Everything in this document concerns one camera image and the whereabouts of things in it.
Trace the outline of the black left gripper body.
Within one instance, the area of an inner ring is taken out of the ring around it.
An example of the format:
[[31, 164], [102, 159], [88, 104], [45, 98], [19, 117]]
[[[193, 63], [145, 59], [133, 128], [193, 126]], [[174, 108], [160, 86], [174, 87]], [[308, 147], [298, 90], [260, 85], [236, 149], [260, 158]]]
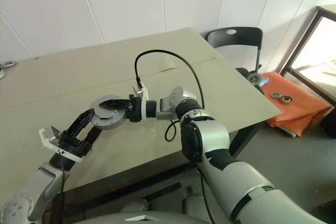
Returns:
[[67, 131], [63, 131], [60, 136], [59, 147], [75, 156], [86, 156], [92, 148], [92, 143], [78, 140]]

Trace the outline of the white flat panel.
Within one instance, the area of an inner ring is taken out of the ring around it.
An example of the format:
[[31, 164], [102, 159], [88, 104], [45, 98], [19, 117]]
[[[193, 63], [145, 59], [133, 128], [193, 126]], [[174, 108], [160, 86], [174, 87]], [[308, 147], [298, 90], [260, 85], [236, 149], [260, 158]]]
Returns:
[[297, 134], [295, 132], [293, 132], [292, 130], [280, 125], [278, 126], [279, 129], [281, 129], [282, 131], [284, 131], [286, 134], [288, 134], [291, 137], [297, 137]]

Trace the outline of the beige table cover sheet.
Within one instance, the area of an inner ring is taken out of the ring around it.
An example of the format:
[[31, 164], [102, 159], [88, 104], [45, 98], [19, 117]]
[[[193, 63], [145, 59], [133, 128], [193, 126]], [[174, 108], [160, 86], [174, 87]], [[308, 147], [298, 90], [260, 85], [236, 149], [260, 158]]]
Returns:
[[26, 59], [0, 80], [0, 202], [52, 156], [39, 129], [65, 130], [103, 95], [127, 98], [136, 74], [152, 100], [177, 86], [203, 91], [206, 111], [229, 132], [280, 114], [192, 28]]

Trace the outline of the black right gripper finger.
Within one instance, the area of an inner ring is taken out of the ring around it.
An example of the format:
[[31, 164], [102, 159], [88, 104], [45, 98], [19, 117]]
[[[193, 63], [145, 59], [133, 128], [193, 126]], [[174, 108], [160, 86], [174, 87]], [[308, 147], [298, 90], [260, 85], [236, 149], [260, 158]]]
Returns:
[[106, 110], [127, 109], [129, 106], [129, 99], [109, 99], [99, 103], [99, 107]]

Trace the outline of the black table frame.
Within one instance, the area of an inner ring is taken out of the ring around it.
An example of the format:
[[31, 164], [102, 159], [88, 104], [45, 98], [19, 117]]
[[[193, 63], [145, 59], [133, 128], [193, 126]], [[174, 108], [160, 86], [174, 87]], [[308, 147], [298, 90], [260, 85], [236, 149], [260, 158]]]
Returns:
[[196, 168], [182, 151], [153, 159], [108, 177], [63, 192], [53, 200], [48, 224], [63, 224], [65, 219], [100, 207], [135, 191], [145, 189]]

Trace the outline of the white toothed motor stator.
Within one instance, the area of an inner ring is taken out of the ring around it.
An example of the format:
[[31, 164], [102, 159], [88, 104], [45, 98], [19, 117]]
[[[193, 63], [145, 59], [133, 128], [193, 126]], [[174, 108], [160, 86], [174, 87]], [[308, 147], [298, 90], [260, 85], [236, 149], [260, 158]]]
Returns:
[[104, 95], [102, 97], [95, 99], [89, 108], [94, 109], [95, 115], [98, 118], [103, 119], [103, 120], [120, 119], [120, 118], [125, 117], [124, 109], [108, 110], [108, 109], [99, 107], [100, 103], [104, 101], [108, 101], [108, 100], [122, 100], [122, 98], [116, 95]]

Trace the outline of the orange cloth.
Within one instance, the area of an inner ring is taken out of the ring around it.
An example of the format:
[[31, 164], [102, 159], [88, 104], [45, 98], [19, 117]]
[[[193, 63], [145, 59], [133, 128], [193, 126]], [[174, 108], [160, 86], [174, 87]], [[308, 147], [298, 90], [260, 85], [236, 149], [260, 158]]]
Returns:
[[[284, 127], [296, 136], [301, 136], [312, 121], [321, 119], [331, 109], [330, 104], [278, 73], [267, 72], [261, 76], [269, 79], [261, 87], [265, 97], [281, 111], [279, 115], [267, 120], [271, 127]], [[280, 99], [273, 98], [273, 93], [291, 97], [292, 101], [284, 104]]]

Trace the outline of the grey rounded shape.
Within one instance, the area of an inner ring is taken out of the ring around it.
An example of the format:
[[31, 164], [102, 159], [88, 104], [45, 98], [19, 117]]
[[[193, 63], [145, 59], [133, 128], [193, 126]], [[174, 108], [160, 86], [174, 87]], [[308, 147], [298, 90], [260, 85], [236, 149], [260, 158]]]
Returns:
[[200, 216], [206, 210], [204, 197], [200, 194], [187, 194], [183, 200], [183, 213], [189, 216]]
[[135, 199], [126, 203], [120, 210], [120, 212], [138, 212], [147, 211], [149, 203], [145, 199]]

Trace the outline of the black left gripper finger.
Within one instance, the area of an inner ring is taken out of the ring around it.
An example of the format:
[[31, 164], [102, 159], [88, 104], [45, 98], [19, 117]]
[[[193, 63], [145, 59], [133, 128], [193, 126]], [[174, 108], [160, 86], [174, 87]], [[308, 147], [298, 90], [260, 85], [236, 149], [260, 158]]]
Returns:
[[99, 137], [100, 134], [101, 134], [101, 129], [94, 126], [88, 132], [84, 141], [87, 142], [87, 143], [94, 143], [97, 140], [97, 138]]
[[94, 113], [94, 109], [88, 109], [84, 112], [82, 112], [71, 124], [70, 127], [66, 130], [66, 132], [71, 137], [76, 137], [82, 129], [84, 129], [88, 123], [91, 121], [92, 116]]

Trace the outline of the black flat bar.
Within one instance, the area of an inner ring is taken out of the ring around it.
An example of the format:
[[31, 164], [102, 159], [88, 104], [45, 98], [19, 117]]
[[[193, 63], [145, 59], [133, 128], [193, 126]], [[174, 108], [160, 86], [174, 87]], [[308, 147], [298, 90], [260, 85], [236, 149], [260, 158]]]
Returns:
[[143, 197], [142, 199], [146, 200], [146, 201], [153, 201], [153, 200], [156, 200], [162, 196], [165, 196], [169, 193], [172, 193], [178, 189], [182, 188], [182, 185], [180, 182], [178, 183], [175, 183], [175, 184], [172, 184], [168, 187], [165, 187], [163, 189], [160, 189], [154, 193], [151, 193], [149, 195], [146, 195], [145, 197]]

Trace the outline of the grey round motor part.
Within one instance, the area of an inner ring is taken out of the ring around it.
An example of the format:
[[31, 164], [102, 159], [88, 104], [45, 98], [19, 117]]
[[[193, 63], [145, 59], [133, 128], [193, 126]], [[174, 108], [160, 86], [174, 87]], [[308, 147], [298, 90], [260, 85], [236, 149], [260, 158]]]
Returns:
[[247, 76], [247, 80], [254, 86], [257, 86], [261, 82], [261, 76], [258, 73], [250, 73]]

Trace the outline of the black folding chair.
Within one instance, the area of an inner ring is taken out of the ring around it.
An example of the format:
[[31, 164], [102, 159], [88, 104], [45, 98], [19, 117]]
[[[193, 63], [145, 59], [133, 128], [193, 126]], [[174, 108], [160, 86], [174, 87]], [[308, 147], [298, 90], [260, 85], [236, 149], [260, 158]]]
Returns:
[[250, 73], [258, 73], [261, 65], [260, 53], [263, 41], [263, 31], [258, 27], [226, 27], [209, 31], [205, 36], [206, 41], [214, 48], [224, 46], [252, 46], [257, 48], [257, 56], [255, 68], [252, 71], [248, 71], [245, 68], [236, 68], [236, 70], [245, 77]]

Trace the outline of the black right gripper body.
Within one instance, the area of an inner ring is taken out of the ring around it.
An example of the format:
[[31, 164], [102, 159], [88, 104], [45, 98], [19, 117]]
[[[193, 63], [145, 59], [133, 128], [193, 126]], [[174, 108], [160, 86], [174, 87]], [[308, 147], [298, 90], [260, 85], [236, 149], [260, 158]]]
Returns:
[[130, 122], [140, 122], [142, 120], [142, 98], [134, 94], [129, 95], [129, 105], [126, 110], [126, 117]]

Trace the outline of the dark window frame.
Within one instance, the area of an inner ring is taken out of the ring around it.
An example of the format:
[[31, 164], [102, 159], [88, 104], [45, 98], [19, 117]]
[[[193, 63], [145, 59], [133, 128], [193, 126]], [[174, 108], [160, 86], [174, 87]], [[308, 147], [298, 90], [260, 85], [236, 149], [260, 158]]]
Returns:
[[287, 73], [336, 106], [336, 4], [316, 8], [281, 69]]

